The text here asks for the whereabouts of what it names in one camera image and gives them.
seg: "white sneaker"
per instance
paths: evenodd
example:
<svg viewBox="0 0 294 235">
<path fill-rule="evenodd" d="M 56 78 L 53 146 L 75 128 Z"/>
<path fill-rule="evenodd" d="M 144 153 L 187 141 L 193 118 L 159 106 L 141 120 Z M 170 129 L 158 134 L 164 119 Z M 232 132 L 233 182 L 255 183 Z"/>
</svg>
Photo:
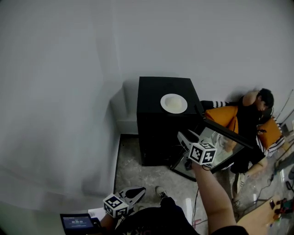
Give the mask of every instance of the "white sneaker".
<svg viewBox="0 0 294 235">
<path fill-rule="evenodd" d="M 141 210 L 144 210 L 144 209 L 146 209 L 146 207 L 144 207 L 144 206 L 139 206 L 138 207 L 138 211 L 141 211 Z"/>
<path fill-rule="evenodd" d="M 244 186 L 244 183 L 247 179 L 248 179 L 248 174 L 246 173 L 240 173 L 238 175 L 237 194 L 240 192 L 241 188 Z"/>
<path fill-rule="evenodd" d="M 155 187 L 155 191 L 157 196 L 162 200 L 165 197 L 168 197 L 167 192 L 165 191 L 165 189 L 163 187 L 160 186 L 156 186 Z"/>
</svg>

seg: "dark hair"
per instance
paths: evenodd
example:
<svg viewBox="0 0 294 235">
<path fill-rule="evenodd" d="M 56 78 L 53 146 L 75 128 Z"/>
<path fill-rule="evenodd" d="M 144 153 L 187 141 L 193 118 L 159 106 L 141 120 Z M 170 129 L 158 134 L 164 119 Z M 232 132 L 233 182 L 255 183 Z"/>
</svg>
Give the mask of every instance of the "dark hair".
<svg viewBox="0 0 294 235">
<path fill-rule="evenodd" d="M 261 100 L 265 102 L 265 105 L 268 108 L 272 108 L 274 106 L 274 96 L 270 90 L 262 88 L 257 94 L 257 97 L 258 96 L 261 96 Z"/>
</svg>

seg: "black cabinet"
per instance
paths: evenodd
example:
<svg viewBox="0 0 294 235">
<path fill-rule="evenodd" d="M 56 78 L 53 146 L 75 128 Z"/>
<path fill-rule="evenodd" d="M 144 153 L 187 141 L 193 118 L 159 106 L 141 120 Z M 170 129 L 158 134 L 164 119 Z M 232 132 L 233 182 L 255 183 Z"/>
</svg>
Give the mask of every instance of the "black cabinet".
<svg viewBox="0 0 294 235">
<path fill-rule="evenodd" d="M 182 96 L 187 109 L 180 114 L 166 112 L 160 105 L 166 94 Z M 201 119 L 203 108 L 189 78 L 140 77 L 137 125 L 142 165 L 170 165 L 182 150 L 178 131 L 195 130 Z"/>
</svg>

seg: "white wall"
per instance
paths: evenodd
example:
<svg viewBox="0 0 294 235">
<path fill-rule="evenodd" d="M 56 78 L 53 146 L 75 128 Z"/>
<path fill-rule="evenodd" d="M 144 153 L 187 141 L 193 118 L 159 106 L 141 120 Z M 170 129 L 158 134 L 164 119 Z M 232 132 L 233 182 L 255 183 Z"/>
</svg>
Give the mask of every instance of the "white wall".
<svg viewBox="0 0 294 235">
<path fill-rule="evenodd" d="M 101 207 L 119 132 L 91 0 L 0 3 L 0 201 L 54 212 Z"/>
<path fill-rule="evenodd" d="M 286 120 L 282 123 L 282 126 L 286 124 L 289 131 L 294 131 L 293 122 L 294 121 L 294 112 L 291 112 L 289 116 L 287 116 Z"/>
<path fill-rule="evenodd" d="M 34 211 L 0 202 L 0 227 L 7 235 L 64 235 L 57 213 Z"/>
<path fill-rule="evenodd" d="M 279 123 L 284 122 L 285 119 L 289 116 L 289 114 L 293 111 L 293 109 L 294 109 L 294 90 L 291 90 L 290 94 L 288 95 L 288 99 L 285 102 L 285 105 L 283 106 L 281 112 L 279 112 L 279 115 L 277 116 L 277 121 Z"/>
<path fill-rule="evenodd" d="M 113 24 L 112 4 L 109 0 L 92 0 L 91 15 L 96 34 L 96 45 L 104 80 L 112 93 L 111 105 L 115 118 L 127 118 L 123 80 L 118 58 L 117 38 Z"/>
<path fill-rule="evenodd" d="M 139 76 L 191 78 L 201 100 L 265 87 L 276 111 L 294 87 L 291 0 L 114 0 L 113 12 L 135 125 Z"/>
</svg>

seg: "tile floor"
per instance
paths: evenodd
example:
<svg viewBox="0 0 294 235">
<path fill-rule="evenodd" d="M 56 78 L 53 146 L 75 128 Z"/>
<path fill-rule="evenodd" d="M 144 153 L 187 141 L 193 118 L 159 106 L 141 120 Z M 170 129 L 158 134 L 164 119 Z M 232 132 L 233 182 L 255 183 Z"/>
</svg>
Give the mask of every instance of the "tile floor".
<svg viewBox="0 0 294 235">
<path fill-rule="evenodd" d="M 249 205 L 252 205 L 253 201 L 256 200 L 261 188 L 267 186 L 268 179 L 273 172 L 275 159 L 277 159 L 282 152 L 282 150 L 279 150 L 272 156 L 272 158 L 268 159 L 269 163 L 265 172 L 249 178 L 246 181 L 240 192 L 239 199 L 241 204 L 236 213 L 236 217 L 239 216 L 240 218 L 244 209 L 248 208 Z M 172 172 L 166 166 L 142 167 L 140 165 L 140 158 L 139 139 L 122 136 L 115 190 L 119 191 L 130 186 L 144 186 L 146 187 L 147 192 L 143 199 L 138 203 L 138 206 L 159 207 L 160 199 L 156 196 L 154 188 L 155 186 L 160 185 L 167 190 L 169 196 L 171 196 L 176 204 L 183 209 L 186 218 L 190 222 L 192 220 L 192 209 L 198 188 L 197 183 Z M 293 193 L 288 191 L 285 187 L 285 181 L 288 180 L 288 173 L 291 167 L 284 169 L 282 173 L 278 173 L 274 177 L 271 186 L 265 188 L 261 192 L 260 198 L 268 199 L 274 194 L 279 195 L 281 198 L 292 198 Z M 234 181 L 235 175 L 231 173 L 230 170 L 225 170 L 215 173 L 215 176 L 231 197 L 231 185 Z M 250 212 L 250 210 L 253 210 L 254 208 L 255 206 L 250 207 L 245 213 Z M 198 195 L 195 220 L 197 220 L 197 223 L 200 223 L 206 219 L 207 217 L 201 197 Z M 269 234 L 286 235 L 289 229 L 289 224 L 289 220 L 283 219 L 269 228 Z M 207 222 L 197 225 L 196 231 L 202 235 L 207 234 Z"/>
</svg>

